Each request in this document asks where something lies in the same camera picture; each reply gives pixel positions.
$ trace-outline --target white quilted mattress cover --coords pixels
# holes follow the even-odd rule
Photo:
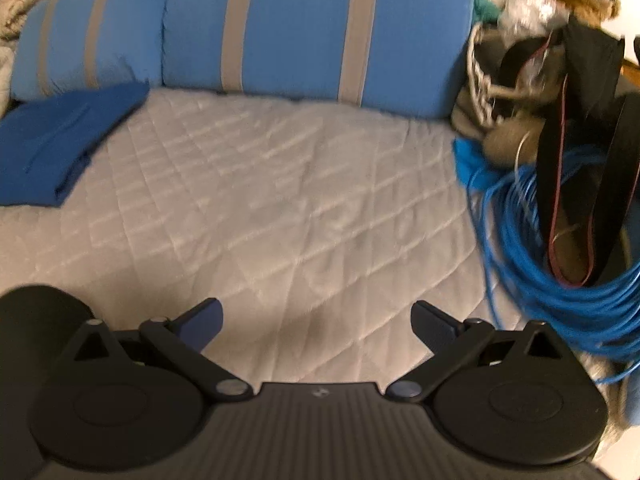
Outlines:
[[[62,208],[0,208],[0,293],[48,283],[114,330],[217,297],[225,325],[204,354],[254,386],[385,388],[430,355],[415,300],[488,319],[453,135],[347,105],[154,90]]]

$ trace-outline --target black device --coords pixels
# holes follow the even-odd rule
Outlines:
[[[200,354],[222,327],[206,300],[111,332],[82,323],[28,425],[34,480],[602,480],[589,462],[607,406],[543,322],[522,331],[412,307],[434,356],[373,383],[265,383]]]

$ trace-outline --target coiled blue rope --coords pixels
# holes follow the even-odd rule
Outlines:
[[[602,164],[602,152],[581,146],[564,157],[562,181],[584,165]],[[640,367],[640,262],[615,280],[599,286],[565,286],[545,269],[545,244],[539,230],[536,205],[536,172],[521,166],[485,190],[478,203],[473,200],[473,182],[485,170],[478,170],[468,182],[468,209],[484,259],[486,296],[494,323],[503,328],[496,311],[492,272],[509,297],[531,319],[551,324],[573,348],[630,363],[622,373],[597,382],[622,380]],[[490,210],[494,213],[497,240],[488,231]]]

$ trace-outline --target blue pillow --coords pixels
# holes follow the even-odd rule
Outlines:
[[[162,76],[167,86],[441,118],[464,78],[472,8],[473,0],[167,0]]]
[[[29,101],[130,81],[162,84],[166,0],[44,0],[27,16],[11,81]]]

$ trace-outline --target blue folded cloth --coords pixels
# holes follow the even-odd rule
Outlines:
[[[69,92],[0,121],[0,205],[60,206],[100,141],[146,99],[146,82]]]

